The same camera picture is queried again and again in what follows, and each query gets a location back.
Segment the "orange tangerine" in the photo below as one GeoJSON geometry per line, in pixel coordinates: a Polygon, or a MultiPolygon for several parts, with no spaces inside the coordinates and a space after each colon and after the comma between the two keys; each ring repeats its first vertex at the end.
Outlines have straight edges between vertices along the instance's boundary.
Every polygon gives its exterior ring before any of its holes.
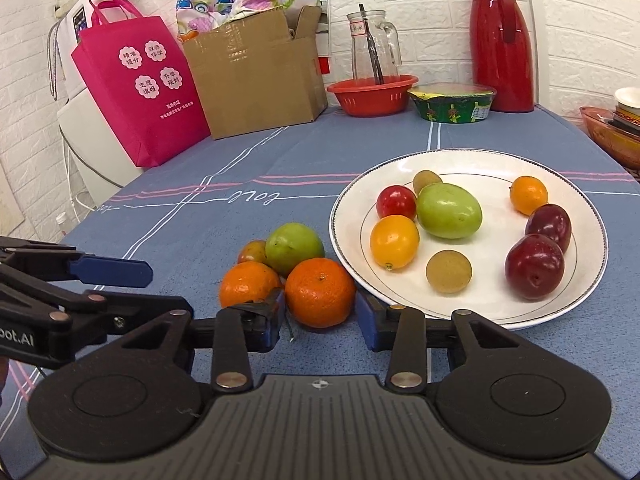
{"type": "Polygon", "coordinates": [[[256,261],[244,261],[224,274],[218,299],[222,308],[262,301],[273,289],[281,286],[280,276],[269,266],[256,261]]]}
{"type": "Polygon", "coordinates": [[[356,286],[337,262],[312,258],[299,263],[285,282],[285,301],[296,322],[314,330],[344,323],[352,313],[356,286]]]}

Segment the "brown kiwi fruit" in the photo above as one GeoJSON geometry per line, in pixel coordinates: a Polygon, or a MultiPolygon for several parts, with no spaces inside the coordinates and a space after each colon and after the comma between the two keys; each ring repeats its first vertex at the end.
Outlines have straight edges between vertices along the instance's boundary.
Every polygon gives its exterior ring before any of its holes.
{"type": "Polygon", "coordinates": [[[427,186],[442,182],[442,178],[438,174],[435,174],[431,170],[419,171],[412,180],[413,192],[416,196],[419,196],[421,191],[427,186]]]}
{"type": "Polygon", "coordinates": [[[470,260],[456,250],[442,250],[428,260],[425,275],[430,285],[441,294],[462,292],[472,280],[470,260]]]}

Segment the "large green mango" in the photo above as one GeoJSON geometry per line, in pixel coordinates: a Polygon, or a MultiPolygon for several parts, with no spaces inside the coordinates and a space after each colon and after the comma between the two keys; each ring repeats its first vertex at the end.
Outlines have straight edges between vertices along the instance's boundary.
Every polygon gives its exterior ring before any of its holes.
{"type": "Polygon", "coordinates": [[[416,214],[428,234],[445,240],[472,236],[483,222],[478,200],[464,188],[444,182],[422,188],[416,201],[416,214]]]}

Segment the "small orange kumquat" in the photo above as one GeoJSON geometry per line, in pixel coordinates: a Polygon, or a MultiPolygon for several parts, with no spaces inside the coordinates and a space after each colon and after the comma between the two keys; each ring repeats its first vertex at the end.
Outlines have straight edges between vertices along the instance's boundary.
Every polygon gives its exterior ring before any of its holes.
{"type": "Polygon", "coordinates": [[[510,186],[510,201],[513,208],[524,216],[548,203],[548,191],[541,180],[532,176],[516,178],[510,186]]]}

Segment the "green lime fruit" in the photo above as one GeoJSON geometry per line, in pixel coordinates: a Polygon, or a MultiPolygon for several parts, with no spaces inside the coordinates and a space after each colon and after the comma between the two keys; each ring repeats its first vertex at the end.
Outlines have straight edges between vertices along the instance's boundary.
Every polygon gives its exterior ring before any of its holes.
{"type": "Polygon", "coordinates": [[[265,252],[268,266],[285,278],[299,263],[326,254],[318,234],[298,222],[275,229],[266,240],[265,252]]]}

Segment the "blue striped tablecloth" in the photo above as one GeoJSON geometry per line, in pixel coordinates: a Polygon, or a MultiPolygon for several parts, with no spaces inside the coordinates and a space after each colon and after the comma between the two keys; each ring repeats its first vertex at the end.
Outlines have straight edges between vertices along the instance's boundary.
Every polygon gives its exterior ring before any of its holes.
{"type": "Polygon", "coordinates": [[[147,261],[152,289],[186,297],[200,315],[218,306],[224,269],[242,245],[297,221],[320,235],[342,188],[399,155],[489,148],[558,170],[602,214],[610,260],[581,306],[526,335],[605,383],[613,401],[601,457],[624,474],[639,467],[639,188],[582,130],[538,108],[491,114],[475,125],[430,125],[413,112],[374,119],[330,110],[316,122],[205,140],[134,180],[70,234],[102,256],[147,261]]]}

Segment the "small red tomato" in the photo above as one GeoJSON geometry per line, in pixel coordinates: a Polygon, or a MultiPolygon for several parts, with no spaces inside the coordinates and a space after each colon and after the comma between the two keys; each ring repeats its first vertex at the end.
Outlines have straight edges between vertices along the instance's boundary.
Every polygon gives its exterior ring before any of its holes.
{"type": "Polygon", "coordinates": [[[376,212],[380,218],[398,214],[413,220],[416,218],[416,194],[403,185],[391,185],[378,194],[376,212]]]}

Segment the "dark red plum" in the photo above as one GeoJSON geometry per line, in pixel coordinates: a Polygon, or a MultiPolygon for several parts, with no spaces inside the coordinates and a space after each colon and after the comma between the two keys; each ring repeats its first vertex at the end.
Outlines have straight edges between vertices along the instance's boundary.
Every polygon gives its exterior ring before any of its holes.
{"type": "Polygon", "coordinates": [[[538,300],[551,294],[564,275],[564,254],[558,244],[541,234],[524,235],[506,255],[504,274],[514,294],[538,300]]]}
{"type": "Polygon", "coordinates": [[[548,237],[566,252],[573,234],[570,216],[557,204],[544,204],[528,218],[525,234],[540,234],[548,237]]]}

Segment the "pink tote bag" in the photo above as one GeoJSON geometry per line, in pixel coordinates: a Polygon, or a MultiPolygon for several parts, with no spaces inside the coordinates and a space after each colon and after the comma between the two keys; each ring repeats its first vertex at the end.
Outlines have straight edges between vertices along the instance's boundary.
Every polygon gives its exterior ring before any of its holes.
{"type": "Polygon", "coordinates": [[[72,59],[130,160],[163,165],[209,136],[183,50],[162,18],[129,0],[88,0],[72,59]]]}

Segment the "green instant noodle bowl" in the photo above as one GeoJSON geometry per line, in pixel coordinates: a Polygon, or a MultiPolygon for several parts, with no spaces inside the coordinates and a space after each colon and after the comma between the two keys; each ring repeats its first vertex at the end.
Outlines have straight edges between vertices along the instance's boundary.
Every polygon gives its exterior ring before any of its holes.
{"type": "Polygon", "coordinates": [[[419,115],[429,122],[472,124],[485,120],[497,91],[481,84],[436,82],[408,90],[419,115]]]}

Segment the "red plastic basket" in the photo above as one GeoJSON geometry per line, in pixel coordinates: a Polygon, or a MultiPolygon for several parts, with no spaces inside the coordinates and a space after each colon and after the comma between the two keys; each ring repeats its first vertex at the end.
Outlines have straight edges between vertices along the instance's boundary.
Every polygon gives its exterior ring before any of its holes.
{"type": "Polygon", "coordinates": [[[349,116],[381,117],[403,112],[409,102],[408,90],[418,80],[413,75],[385,77],[382,84],[377,84],[373,78],[347,79],[330,84],[326,91],[334,94],[349,116]]]}

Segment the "cardboard box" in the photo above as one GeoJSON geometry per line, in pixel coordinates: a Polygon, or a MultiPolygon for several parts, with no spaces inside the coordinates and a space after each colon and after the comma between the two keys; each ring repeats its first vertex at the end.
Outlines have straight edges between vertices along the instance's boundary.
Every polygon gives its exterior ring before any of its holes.
{"type": "Polygon", "coordinates": [[[326,110],[320,15],[318,6],[304,6],[289,28],[283,10],[268,10],[183,45],[213,138],[306,124],[326,110]]]}

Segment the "black stirring stick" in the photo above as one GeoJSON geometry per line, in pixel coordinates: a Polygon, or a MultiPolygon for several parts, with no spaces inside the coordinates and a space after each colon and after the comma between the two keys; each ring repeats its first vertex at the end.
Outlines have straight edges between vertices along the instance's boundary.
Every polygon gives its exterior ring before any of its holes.
{"type": "Polygon", "coordinates": [[[378,51],[376,50],[375,40],[370,32],[370,27],[367,19],[367,11],[362,3],[359,3],[358,6],[360,16],[362,18],[364,34],[366,35],[367,39],[367,48],[369,52],[374,81],[376,84],[384,84],[384,75],[382,67],[380,65],[380,60],[378,59],[378,51]]]}

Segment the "red thermos jug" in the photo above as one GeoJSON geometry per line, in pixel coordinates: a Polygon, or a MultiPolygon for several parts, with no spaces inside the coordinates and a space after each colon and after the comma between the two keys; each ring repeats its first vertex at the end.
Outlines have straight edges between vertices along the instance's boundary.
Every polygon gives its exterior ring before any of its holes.
{"type": "Polygon", "coordinates": [[[472,0],[470,47],[473,81],[496,90],[493,110],[534,109],[532,47],[516,0],[472,0]]]}

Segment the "stacked patterned bowls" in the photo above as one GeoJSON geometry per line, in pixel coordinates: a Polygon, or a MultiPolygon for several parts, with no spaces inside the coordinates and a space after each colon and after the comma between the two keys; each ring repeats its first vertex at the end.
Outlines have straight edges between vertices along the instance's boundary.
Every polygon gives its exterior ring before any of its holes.
{"type": "Polygon", "coordinates": [[[634,136],[640,136],[639,125],[635,122],[630,122],[626,118],[623,118],[623,116],[620,116],[620,114],[618,114],[617,112],[611,112],[610,110],[608,110],[603,116],[603,119],[612,127],[624,130],[629,134],[633,134],[634,136]]]}

